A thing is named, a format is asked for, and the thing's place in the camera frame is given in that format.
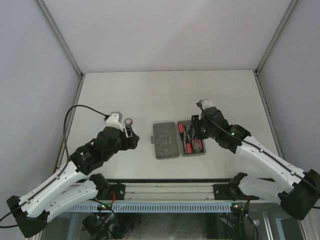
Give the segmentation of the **red black pliers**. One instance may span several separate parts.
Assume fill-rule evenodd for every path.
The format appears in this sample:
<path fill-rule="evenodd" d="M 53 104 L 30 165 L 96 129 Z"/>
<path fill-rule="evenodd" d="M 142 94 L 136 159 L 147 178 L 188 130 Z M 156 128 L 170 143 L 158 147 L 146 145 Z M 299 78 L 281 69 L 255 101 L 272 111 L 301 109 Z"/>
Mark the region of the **red black pliers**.
<path fill-rule="evenodd" d="M 193 130 L 193 127 L 190 126 L 189 130 L 188 130 L 188 135 L 189 135 L 189 138 L 190 138 L 190 144 L 191 144 L 191 149 L 192 149 L 192 153 L 193 154 L 199 154 L 203 151 L 203 144 L 202 144 L 202 141 L 197 139 L 195 137 L 195 134 L 194 134 L 194 130 Z"/>

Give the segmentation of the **red screwdriver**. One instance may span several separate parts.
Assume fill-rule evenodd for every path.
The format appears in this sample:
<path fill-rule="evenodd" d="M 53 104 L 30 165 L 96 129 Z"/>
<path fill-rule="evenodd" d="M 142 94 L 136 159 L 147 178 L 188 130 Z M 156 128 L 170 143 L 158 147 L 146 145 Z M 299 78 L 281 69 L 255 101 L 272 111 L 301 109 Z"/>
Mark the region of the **red screwdriver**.
<path fill-rule="evenodd" d="M 185 148 L 186 148 L 186 153 L 187 154 L 192 154 L 192 147 L 191 147 L 191 143 L 190 143 L 190 139 L 189 139 L 189 135 L 187 133 L 187 128 L 186 126 L 184 127 L 184 131 L 185 131 Z"/>
<path fill-rule="evenodd" d="M 179 131 L 180 139 L 183 142 L 185 135 L 184 135 L 184 125 L 181 122 L 178 123 L 178 131 Z"/>

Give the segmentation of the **grey plastic tool case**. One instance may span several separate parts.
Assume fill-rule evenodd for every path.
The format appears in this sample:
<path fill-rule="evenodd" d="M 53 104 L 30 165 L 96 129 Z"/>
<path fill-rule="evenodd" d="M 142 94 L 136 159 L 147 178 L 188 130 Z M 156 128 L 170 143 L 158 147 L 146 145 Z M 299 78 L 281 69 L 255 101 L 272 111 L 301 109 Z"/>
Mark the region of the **grey plastic tool case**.
<path fill-rule="evenodd" d="M 184 141 L 181 141 L 178 123 L 186 127 L 187 134 L 191 126 L 191 120 L 178 122 L 160 122 L 153 125 L 153 136 L 151 142 L 154 144 L 155 157 L 157 160 L 175 159 L 182 157 L 198 157 L 206 154 L 205 143 L 202 141 L 202 152 L 187 154 L 186 133 L 184 129 Z"/>

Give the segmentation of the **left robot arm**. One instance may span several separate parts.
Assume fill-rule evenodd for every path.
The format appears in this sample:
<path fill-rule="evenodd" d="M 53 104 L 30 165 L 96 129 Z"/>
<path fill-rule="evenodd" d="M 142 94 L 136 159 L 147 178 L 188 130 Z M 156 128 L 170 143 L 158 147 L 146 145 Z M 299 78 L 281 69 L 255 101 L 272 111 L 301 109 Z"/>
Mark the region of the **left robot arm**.
<path fill-rule="evenodd" d="M 119 151 L 134 150 L 140 138 L 131 126 L 105 127 L 95 138 L 78 147 L 62 169 L 23 196 L 11 196 L 7 205 L 25 238 L 41 232 L 59 214 L 83 201 L 104 200 L 110 184 L 93 171 Z"/>

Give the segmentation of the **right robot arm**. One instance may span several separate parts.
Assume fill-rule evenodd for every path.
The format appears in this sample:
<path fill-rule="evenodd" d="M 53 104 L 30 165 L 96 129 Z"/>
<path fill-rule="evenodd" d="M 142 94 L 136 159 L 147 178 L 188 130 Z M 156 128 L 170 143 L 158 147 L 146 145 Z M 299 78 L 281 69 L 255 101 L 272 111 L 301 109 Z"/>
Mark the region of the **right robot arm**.
<path fill-rule="evenodd" d="M 229 124 L 215 106 L 192 115 L 191 128 L 199 140 L 213 139 L 223 149 L 248 159 L 273 181 L 238 173 L 229 182 L 230 195 L 237 200 L 254 196 L 272 201 L 292 218 L 304 220 L 320 199 L 320 174 L 305 171 L 277 156 L 238 124 Z"/>

